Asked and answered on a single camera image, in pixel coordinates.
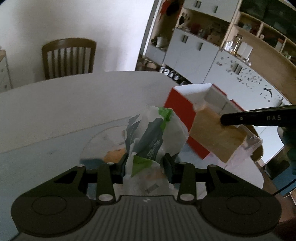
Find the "white green plastic bag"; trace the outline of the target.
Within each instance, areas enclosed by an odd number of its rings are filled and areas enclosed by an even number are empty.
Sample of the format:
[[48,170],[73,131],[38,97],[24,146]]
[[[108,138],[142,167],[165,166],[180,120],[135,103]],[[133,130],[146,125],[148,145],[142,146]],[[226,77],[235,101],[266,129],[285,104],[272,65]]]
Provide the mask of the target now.
[[123,194],[176,195],[164,173],[161,159],[176,157],[189,137],[188,129],[171,108],[150,106],[129,119],[125,130],[128,159]]

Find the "tan bread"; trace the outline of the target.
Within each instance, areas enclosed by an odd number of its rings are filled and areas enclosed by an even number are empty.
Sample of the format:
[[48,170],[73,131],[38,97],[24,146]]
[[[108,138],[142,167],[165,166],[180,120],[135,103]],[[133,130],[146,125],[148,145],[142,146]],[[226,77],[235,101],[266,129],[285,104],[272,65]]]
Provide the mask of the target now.
[[223,126],[220,117],[208,103],[195,106],[195,117],[189,137],[227,165],[263,153],[263,140],[244,125]]

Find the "round yellow bun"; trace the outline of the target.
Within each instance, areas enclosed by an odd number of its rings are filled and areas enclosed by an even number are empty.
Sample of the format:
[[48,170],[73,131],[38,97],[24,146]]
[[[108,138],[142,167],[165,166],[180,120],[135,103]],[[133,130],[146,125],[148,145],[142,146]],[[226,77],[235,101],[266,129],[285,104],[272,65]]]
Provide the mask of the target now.
[[125,149],[108,151],[107,154],[104,156],[103,161],[105,163],[118,163],[125,153]]

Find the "red white cardboard box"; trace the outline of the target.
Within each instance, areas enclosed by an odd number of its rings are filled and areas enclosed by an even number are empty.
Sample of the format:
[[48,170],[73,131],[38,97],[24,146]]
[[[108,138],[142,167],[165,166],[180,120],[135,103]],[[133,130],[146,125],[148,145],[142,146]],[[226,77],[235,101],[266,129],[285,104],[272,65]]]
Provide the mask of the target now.
[[223,126],[222,114],[238,113],[242,108],[213,84],[175,86],[166,99],[189,131],[180,159],[197,168],[217,165],[262,188],[263,176],[256,166],[263,155],[262,139],[253,126]]

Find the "dark wooden chair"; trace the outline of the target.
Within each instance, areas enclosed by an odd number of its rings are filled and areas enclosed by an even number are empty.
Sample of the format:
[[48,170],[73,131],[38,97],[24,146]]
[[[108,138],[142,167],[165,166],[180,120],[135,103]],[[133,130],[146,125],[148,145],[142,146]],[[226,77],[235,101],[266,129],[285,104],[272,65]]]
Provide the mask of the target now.
[[45,79],[92,73],[97,43],[85,38],[51,41],[42,47]]

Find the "white wall cabinet unit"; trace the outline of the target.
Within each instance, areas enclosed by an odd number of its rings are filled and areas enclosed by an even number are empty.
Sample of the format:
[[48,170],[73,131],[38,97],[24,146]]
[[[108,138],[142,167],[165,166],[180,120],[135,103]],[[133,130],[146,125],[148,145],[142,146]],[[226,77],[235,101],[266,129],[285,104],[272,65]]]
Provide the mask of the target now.
[[295,1],[160,1],[145,58],[243,109],[295,104]]

